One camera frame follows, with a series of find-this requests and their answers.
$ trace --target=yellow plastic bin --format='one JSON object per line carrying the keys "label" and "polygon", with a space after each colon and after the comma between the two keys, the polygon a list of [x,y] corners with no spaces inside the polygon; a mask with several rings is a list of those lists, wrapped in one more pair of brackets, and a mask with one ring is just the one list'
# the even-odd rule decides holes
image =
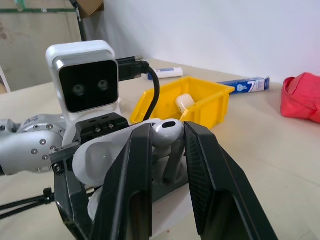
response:
{"label": "yellow plastic bin", "polygon": [[[234,90],[235,88],[231,86],[190,76],[184,77],[160,87],[160,97],[150,118],[191,121],[211,129],[225,120],[229,95]],[[143,93],[131,115],[132,123],[136,124],[144,120],[154,92],[154,89],[150,89]],[[182,94],[190,94],[195,102],[183,114],[176,105],[176,98]]]}

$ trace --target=table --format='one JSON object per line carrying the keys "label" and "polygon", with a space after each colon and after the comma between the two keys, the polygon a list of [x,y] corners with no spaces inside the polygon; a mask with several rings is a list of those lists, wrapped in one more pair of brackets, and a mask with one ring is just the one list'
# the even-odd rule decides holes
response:
{"label": "table", "polygon": [[[214,82],[239,76],[150,60],[153,68],[182,67],[185,75]],[[161,79],[166,84],[172,79]],[[120,108],[130,113],[143,91],[153,87],[145,76],[121,82]],[[280,115],[281,86],[268,91],[232,95],[225,122],[212,131],[246,173],[275,233],[281,240],[320,238],[320,126]],[[59,114],[52,83],[0,95],[0,119],[22,122],[37,114]],[[21,172],[0,177],[0,204],[42,193],[53,187],[53,174]],[[154,240],[197,240],[193,213]],[[0,239],[73,239],[55,204],[41,206],[0,221]]]}

